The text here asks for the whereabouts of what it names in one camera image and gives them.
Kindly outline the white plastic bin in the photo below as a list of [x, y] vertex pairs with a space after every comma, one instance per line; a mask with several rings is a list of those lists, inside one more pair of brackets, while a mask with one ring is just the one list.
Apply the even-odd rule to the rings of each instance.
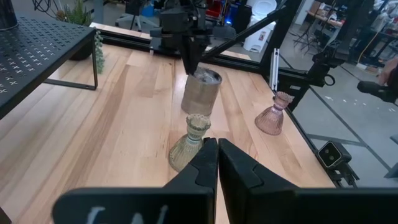
[[[252, 10], [252, 16], [248, 25], [248, 28], [250, 28], [275, 10], [277, 2], [276, 0], [248, 0], [248, 5], [251, 6]], [[244, 41], [243, 48], [250, 52], [260, 53], [268, 40], [268, 36], [274, 30], [275, 25], [276, 22], [271, 22], [247, 37]]]

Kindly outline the green glass candlestick holder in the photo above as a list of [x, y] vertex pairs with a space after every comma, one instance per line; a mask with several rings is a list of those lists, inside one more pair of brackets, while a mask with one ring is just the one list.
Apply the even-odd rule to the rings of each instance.
[[170, 166], [180, 172], [195, 157], [204, 144], [203, 137], [211, 126], [209, 117], [190, 114], [186, 117], [187, 133], [183, 135], [169, 152]]

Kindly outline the silver aluminium bracket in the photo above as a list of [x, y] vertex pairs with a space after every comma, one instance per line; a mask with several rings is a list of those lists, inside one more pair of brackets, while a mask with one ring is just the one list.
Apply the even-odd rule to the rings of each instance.
[[277, 91], [279, 75], [279, 49], [274, 49], [271, 57], [269, 86], [272, 91]]

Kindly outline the black office chair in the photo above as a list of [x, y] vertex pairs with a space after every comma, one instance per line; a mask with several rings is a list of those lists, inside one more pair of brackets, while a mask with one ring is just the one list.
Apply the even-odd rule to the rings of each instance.
[[118, 19], [116, 19], [114, 25], [120, 27], [120, 22], [131, 21], [130, 30], [133, 25], [138, 26], [138, 31], [142, 31], [142, 24], [148, 24], [152, 27], [158, 27], [159, 25], [148, 17], [142, 15], [142, 11], [145, 7], [154, 6], [153, 0], [124, 0], [125, 13], [123, 13]]

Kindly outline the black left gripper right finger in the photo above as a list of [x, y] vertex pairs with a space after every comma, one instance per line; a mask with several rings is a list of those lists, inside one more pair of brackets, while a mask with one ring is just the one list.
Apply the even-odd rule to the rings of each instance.
[[219, 140], [230, 224], [398, 224], [398, 189], [300, 188]]

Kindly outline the black aluminium rig frame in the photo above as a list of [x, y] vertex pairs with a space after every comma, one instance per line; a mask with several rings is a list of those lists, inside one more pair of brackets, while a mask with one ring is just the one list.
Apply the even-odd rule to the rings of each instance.
[[[132, 98], [115, 130], [114, 146], [101, 156], [107, 171], [105, 185], [159, 186], [176, 172], [167, 163], [174, 143], [185, 133], [186, 114], [180, 105], [186, 84], [181, 60], [149, 53], [149, 36], [103, 26], [104, 42], [131, 49], [131, 69], [156, 68], [153, 88], [126, 90]], [[255, 117], [272, 105], [273, 92], [258, 67], [245, 55], [228, 52], [205, 61], [204, 66], [223, 78], [210, 116], [207, 136], [227, 139], [276, 174], [300, 187], [332, 187], [328, 174], [314, 155], [314, 147], [290, 111], [284, 112], [282, 132], [263, 133]]]

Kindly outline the potted succulent plant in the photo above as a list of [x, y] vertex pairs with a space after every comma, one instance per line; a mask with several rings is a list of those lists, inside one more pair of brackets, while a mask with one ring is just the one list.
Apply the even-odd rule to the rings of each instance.
[[[83, 6], [83, 0], [75, 0], [75, 7], [72, 9], [68, 5], [64, 5], [63, 9], [56, 12], [56, 19], [58, 21], [77, 24], [80, 26], [89, 26], [93, 22], [91, 13]], [[101, 32], [96, 30], [95, 34], [95, 62], [97, 72], [102, 73], [104, 69], [104, 53], [103, 53], [103, 38]], [[87, 59], [92, 54], [92, 45], [87, 43], [77, 53], [75, 53], [70, 60], [81, 61]]]

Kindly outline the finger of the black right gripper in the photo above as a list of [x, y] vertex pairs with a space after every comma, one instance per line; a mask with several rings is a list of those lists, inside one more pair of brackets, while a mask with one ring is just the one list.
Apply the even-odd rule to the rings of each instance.
[[187, 75], [193, 73], [192, 56], [189, 47], [182, 46], [180, 48], [180, 54], [183, 60], [183, 66]]
[[193, 73], [196, 72], [198, 64], [207, 48], [206, 44], [196, 43], [193, 45]]

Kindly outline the blue bin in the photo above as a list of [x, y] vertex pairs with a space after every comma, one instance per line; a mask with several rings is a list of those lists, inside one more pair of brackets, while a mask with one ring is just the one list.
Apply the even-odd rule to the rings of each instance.
[[141, 11], [141, 15], [145, 17], [154, 17], [154, 0], [147, 1]]

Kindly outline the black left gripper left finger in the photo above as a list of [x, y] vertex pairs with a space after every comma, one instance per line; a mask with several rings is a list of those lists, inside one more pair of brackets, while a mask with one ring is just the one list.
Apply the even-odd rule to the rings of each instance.
[[218, 143], [205, 138], [194, 158], [163, 187], [86, 187], [55, 202], [54, 224], [214, 224]]

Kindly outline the pink glass candlestick holder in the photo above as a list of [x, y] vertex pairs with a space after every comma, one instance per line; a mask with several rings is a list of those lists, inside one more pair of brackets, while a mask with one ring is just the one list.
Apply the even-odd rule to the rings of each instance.
[[284, 122], [283, 110], [293, 101], [293, 96], [278, 91], [274, 97], [274, 104], [261, 112], [254, 120], [255, 125], [264, 133], [273, 136], [282, 132]]

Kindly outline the black perforated metal shelf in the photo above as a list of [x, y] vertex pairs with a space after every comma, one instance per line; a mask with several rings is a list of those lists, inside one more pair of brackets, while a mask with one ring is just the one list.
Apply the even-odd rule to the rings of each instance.
[[[0, 119], [42, 83], [97, 89], [94, 28], [27, 16], [17, 21], [17, 27], [0, 32]], [[49, 78], [86, 44], [92, 50], [93, 85]]]

